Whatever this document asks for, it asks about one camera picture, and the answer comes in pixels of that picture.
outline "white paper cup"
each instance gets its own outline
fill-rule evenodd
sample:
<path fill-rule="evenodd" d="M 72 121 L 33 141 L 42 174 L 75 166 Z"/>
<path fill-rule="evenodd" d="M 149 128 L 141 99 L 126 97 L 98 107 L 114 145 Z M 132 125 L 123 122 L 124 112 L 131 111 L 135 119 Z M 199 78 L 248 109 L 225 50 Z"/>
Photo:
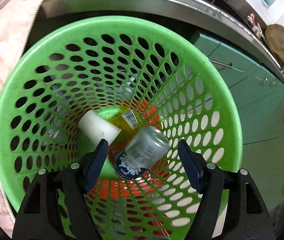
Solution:
<path fill-rule="evenodd" d="M 109 146 L 119 135 L 121 129 L 104 120 L 93 110 L 88 111 L 79 121 L 79 128 L 97 147 L 101 139 L 106 139 Z"/>

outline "perforated basket wall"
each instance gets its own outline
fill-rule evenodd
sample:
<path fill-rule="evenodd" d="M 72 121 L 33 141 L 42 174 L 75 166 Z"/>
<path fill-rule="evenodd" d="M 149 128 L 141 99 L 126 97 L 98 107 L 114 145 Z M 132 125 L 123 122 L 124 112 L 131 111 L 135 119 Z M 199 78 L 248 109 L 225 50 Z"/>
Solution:
<path fill-rule="evenodd" d="M 240 121 L 227 86 L 198 49 L 160 25 L 132 17 L 62 27 L 14 68 L 0 96 L 0 180 L 14 208 L 39 168 L 63 169 L 93 150 L 77 128 L 86 111 L 106 116 L 122 107 L 162 129 L 170 150 L 134 181 L 109 181 L 102 174 L 86 196 L 90 212 L 107 240 L 183 239 L 201 196 L 190 187 L 178 141 L 185 138 L 206 160 L 237 171 Z M 59 196 L 72 236 L 63 193 Z"/>

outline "silver rivet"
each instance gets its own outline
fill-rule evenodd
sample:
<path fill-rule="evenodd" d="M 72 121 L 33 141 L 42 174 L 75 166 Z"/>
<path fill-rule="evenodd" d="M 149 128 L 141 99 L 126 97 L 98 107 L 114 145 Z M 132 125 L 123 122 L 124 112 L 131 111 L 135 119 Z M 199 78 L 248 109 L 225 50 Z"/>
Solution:
<path fill-rule="evenodd" d="M 241 173 L 242 175 L 247 175 L 247 174 L 248 174 L 248 172 L 247 172 L 246 169 L 240 169 L 240 173 Z"/>
<path fill-rule="evenodd" d="M 79 163 L 72 163 L 71 164 L 71 169 L 76 170 L 78 167 L 80 167 Z"/>
<path fill-rule="evenodd" d="M 214 164 L 214 163 L 208 163 L 208 164 L 206 164 L 206 166 L 207 166 L 210 170 L 214 170 L 214 169 L 215 169 L 215 164 Z"/>
<path fill-rule="evenodd" d="M 45 169 L 45 168 L 42 168 L 42 169 L 38 170 L 38 173 L 39 173 L 40 175 L 45 174 L 45 172 L 46 172 L 46 169 Z"/>

